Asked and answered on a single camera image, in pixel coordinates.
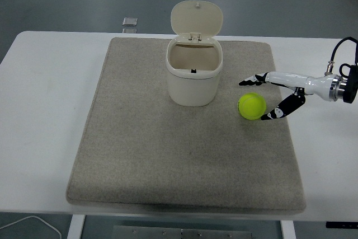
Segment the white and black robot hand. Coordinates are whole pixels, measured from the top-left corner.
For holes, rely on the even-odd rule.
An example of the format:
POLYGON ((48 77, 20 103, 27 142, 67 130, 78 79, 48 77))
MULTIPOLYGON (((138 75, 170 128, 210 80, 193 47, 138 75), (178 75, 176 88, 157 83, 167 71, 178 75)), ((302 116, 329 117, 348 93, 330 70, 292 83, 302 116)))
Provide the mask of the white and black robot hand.
POLYGON ((265 83, 290 88, 294 91, 290 96, 281 101, 269 113, 261 116, 261 120, 281 119, 305 104, 306 95, 318 95, 325 101, 338 99, 337 87, 339 76, 331 74, 314 78, 299 74, 266 72, 254 74, 242 80, 240 86, 260 86, 265 83))

